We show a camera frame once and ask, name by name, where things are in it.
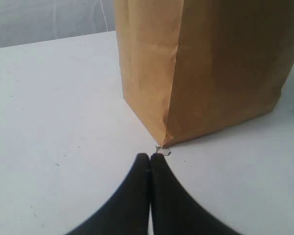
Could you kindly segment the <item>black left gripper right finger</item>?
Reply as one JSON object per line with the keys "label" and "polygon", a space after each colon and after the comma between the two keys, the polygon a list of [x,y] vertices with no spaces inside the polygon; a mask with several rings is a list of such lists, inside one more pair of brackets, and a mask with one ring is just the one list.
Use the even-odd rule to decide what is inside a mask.
{"label": "black left gripper right finger", "polygon": [[236,235],[182,187],[164,155],[154,153],[151,166],[151,211],[155,235]]}

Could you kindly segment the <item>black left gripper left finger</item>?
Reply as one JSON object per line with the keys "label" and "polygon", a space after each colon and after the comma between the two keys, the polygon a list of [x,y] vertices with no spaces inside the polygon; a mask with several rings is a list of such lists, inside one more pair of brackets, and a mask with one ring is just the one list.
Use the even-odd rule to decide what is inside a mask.
{"label": "black left gripper left finger", "polygon": [[150,161],[137,154],[127,176],[107,202],[70,235],[147,235]]}

